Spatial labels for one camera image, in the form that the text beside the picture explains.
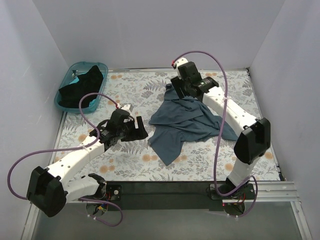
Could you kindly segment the blue-grey t shirt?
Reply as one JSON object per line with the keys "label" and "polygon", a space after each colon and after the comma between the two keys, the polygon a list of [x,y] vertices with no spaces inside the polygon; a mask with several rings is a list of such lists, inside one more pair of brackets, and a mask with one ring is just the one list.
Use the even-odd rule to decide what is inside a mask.
{"label": "blue-grey t shirt", "polygon": [[194,97],[180,99],[173,85],[167,84],[163,102],[148,123],[155,126],[148,144],[168,166],[179,157],[185,142],[205,142],[218,136],[222,117]]}

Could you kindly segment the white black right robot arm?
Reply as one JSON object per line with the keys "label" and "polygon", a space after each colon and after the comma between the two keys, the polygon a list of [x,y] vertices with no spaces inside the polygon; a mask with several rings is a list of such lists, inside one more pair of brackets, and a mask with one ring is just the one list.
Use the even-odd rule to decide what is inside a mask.
{"label": "white black right robot arm", "polygon": [[213,109],[233,129],[237,136],[234,146],[236,161],[225,183],[215,185],[222,197],[237,199],[245,192],[254,166],[271,146],[271,124],[265,117],[259,119],[226,97],[227,89],[221,88],[211,77],[202,78],[196,65],[182,57],[173,62],[177,76],[171,82],[180,99],[190,96]]}

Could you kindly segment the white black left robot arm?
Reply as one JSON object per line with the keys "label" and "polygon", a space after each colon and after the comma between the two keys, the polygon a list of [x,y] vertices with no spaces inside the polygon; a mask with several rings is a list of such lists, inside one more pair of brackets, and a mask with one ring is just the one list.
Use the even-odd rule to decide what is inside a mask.
{"label": "white black left robot arm", "polygon": [[114,110],[110,119],[103,120],[89,133],[79,149],[46,168],[38,166],[31,172],[27,199],[48,217],[57,215],[67,203],[82,197],[102,200],[107,193],[107,182],[103,177],[90,173],[73,180],[75,174],[119,141],[131,142],[147,137],[141,116],[133,117],[125,107]]}

